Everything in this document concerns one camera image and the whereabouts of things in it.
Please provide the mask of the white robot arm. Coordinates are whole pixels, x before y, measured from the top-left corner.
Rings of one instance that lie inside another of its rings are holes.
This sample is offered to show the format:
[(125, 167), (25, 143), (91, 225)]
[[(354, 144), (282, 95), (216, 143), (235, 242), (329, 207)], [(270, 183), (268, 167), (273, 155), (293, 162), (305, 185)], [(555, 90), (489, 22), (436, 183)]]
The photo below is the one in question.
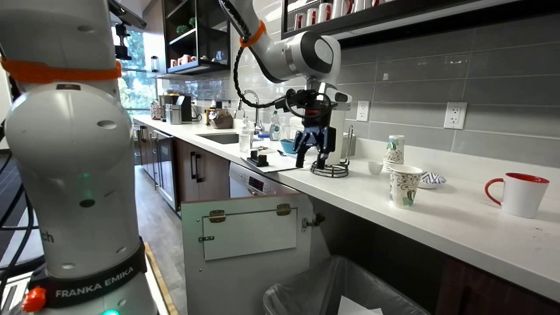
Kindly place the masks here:
[(160, 315), (118, 90), (119, 24), (146, 20), (119, 0), (0, 0), (2, 67), (23, 88), (4, 134), (46, 256), (11, 315)]

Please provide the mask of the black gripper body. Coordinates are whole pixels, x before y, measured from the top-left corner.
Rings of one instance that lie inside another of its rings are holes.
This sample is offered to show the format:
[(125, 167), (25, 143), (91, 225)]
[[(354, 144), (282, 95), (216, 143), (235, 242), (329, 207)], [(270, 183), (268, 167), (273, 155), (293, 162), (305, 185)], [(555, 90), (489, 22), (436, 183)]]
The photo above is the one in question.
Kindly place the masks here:
[(305, 129), (296, 132), (296, 144), (333, 146), (336, 143), (336, 129), (331, 127), (331, 113), (336, 101), (326, 92), (308, 88), (300, 92), (298, 106), (305, 109)]

